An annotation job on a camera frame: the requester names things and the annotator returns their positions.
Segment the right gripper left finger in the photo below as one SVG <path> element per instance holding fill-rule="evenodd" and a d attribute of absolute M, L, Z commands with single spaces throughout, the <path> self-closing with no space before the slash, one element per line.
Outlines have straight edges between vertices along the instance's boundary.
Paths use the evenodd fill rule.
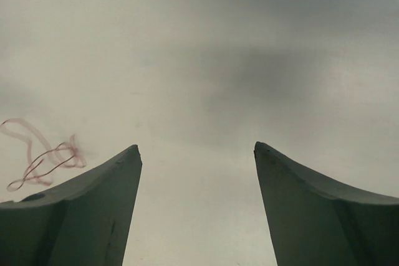
<path fill-rule="evenodd" d="M 121 265 L 141 170 L 131 145 L 58 186 L 2 202 L 1 265 Z"/>

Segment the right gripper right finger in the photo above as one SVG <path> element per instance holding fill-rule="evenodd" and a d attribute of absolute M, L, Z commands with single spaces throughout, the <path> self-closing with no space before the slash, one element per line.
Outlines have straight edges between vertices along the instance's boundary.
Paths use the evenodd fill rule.
<path fill-rule="evenodd" d="M 254 147 L 278 265 L 398 264 L 398 199 L 303 166 L 271 146 Z"/>

